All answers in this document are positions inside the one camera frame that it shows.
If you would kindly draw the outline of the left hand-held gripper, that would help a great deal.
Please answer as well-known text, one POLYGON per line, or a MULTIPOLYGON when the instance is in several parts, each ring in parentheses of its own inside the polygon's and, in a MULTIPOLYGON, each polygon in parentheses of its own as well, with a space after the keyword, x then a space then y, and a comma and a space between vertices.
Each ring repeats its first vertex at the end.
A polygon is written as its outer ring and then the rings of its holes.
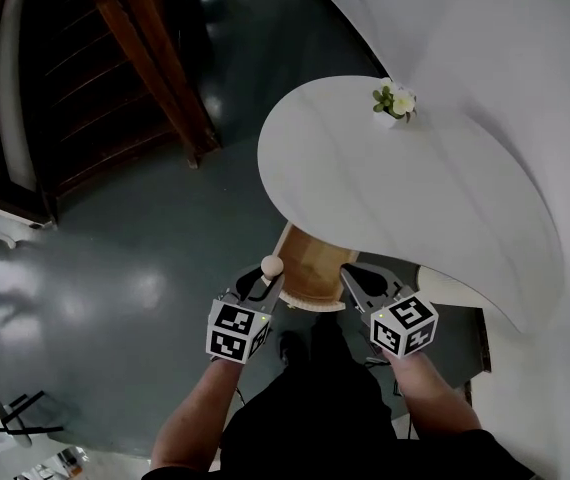
POLYGON ((266 342, 285 274, 264 275, 260 266, 242 270, 235 281, 235 293, 226 291, 213 300, 208 316, 206 352, 212 357, 246 364, 266 342), (263 292, 251 297, 254 285, 263 292))

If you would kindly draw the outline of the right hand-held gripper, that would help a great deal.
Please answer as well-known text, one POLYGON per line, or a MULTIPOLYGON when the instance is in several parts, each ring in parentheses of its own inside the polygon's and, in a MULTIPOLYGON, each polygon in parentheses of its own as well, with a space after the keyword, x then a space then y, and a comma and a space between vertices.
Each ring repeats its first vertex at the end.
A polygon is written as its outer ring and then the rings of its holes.
POLYGON ((370 263, 344 263, 340 276, 377 352, 404 358, 434 340, 439 315, 423 291, 415 292, 392 270, 370 263))

